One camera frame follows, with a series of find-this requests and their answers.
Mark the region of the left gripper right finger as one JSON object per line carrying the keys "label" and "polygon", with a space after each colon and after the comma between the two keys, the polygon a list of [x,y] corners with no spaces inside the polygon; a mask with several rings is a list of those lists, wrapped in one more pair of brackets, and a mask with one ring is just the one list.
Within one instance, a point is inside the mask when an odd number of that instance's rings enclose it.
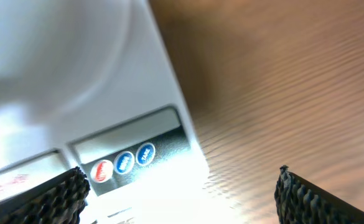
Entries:
{"label": "left gripper right finger", "polygon": [[280,224],[364,224],[364,211],[279,168],[274,199]]}

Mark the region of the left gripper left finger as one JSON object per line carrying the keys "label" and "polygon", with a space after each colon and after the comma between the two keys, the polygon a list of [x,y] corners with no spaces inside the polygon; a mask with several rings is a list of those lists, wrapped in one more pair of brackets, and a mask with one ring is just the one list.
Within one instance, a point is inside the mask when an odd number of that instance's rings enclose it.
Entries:
{"label": "left gripper left finger", "polygon": [[74,167],[0,201],[0,224],[79,224],[89,191],[86,174]]}

